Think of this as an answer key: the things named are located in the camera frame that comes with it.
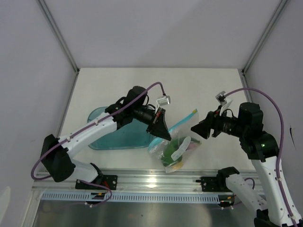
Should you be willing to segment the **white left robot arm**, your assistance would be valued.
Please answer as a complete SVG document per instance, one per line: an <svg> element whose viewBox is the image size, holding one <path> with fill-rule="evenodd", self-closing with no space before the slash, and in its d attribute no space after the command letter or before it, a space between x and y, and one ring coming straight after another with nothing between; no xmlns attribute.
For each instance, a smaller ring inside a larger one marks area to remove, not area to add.
<svg viewBox="0 0 303 227"><path fill-rule="evenodd" d="M147 133L171 140L171 135L165 122L164 105L170 104L170 97L165 93L156 100L154 107L145 104L148 90L134 86L126 96L108 106L95 119L70 134L55 137L50 134L43 141L38 163L42 163L48 171L49 178L62 182L68 178L85 181L92 189L98 189L102 183L102 172L93 163L85 164L74 160L83 148L110 133L113 133L133 120L147 125Z"/></svg>

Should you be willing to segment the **yellow toy orange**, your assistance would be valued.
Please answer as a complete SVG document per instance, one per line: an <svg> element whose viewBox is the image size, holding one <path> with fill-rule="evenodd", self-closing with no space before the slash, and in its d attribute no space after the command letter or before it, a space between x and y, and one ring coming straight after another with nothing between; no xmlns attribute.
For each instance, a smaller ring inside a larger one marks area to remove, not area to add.
<svg viewBox="0 0 303 227"><path fill-rule="evenodd" d="M169 168L171 171L177 171L179 169L181 169L183 167L183 162L178 162L178 163L175 163L174 165L171 165Z"/></svg>

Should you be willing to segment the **green toy bell pepper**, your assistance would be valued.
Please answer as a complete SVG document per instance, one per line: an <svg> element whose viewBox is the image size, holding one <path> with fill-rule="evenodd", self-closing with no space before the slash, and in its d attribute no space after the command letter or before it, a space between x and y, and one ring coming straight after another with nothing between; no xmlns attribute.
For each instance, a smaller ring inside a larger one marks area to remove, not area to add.
<svg viewBox="0 0 303 227"><path fill-rule="evenodd" d="M182 161L183 154L187 149L185 145L188 146L188 143L184 144L184 139L185 137L174 139L165 148L161 157L161 162L164 167L168 167Z"/></svg>

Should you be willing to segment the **clear zip top bag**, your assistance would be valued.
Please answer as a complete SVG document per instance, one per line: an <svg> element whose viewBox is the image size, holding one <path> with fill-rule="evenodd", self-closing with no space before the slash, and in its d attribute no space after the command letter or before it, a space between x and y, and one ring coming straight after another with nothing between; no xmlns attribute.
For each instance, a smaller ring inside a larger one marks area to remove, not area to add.
<svg viewBox="0 0 303 227"><path fill-rule="evenodd" d="M201 146L201 139L191 131L191 127L198 124L198 120L199 113L195 109L169 129L170 141L155 138L149 144L148 153L161 162L165 173L170 174L181 169L193 151Z"/></svg>

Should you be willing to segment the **purple toy eggplant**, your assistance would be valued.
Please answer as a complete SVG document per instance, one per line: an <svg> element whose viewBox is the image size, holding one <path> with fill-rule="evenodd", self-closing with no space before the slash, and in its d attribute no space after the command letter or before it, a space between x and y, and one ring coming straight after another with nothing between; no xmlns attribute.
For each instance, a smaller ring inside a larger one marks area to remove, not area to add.
<svg viewBox="0 0 303 227"><path fill-rule="evenodd" d="M191 138L190 144L188 145L186 151L194 150L201 145L201 141L195 138Z"/></svg>

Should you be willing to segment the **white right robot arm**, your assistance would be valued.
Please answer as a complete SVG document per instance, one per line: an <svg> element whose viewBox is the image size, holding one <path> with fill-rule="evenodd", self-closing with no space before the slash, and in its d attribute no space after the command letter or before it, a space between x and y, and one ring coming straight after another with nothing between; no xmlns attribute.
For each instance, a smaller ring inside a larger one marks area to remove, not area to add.
<svg viewBox="0 0 303 227"><path fill-rule="evenodd" d="M210 111L206 118L191 131L204 139L226 133L237 137L242 150L252 162L262 184L265 199L260 197L243 180L235 167L218 171L216 185L232 191L254 217L256 227L301 227L303 218L296 209L283 180L283 171L278 160L276 139L263 130L263 112L255 103L242 103L238 117L228 117L219 107Z"/></svg>

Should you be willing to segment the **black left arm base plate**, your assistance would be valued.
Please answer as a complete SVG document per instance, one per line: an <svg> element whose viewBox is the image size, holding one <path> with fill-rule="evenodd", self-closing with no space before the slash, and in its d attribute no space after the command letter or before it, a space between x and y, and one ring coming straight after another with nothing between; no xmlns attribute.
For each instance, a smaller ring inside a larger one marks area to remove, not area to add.
<svg viewBox="0 0 303 227"><path fill-rule="evenodd" d="M110 190L116 190L118 183L117 175L103 175L103 177L98 176L92 184L97 184L109 188ZM75 189L78 190L103 190L103 188L86 184L80 180L76 181Z"/></svg>

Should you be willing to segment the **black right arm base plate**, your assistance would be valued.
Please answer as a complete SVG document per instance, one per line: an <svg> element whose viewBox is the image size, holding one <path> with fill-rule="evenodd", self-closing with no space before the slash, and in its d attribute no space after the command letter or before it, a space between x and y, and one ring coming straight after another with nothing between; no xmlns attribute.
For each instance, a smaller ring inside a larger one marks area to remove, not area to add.
<svg viewBox="0 0 303 227"><path fill-rule="evenodd" d="M231 192L226 186L220 186L217 177L200 177L196 183L201 185L203 192Z"/></svg>

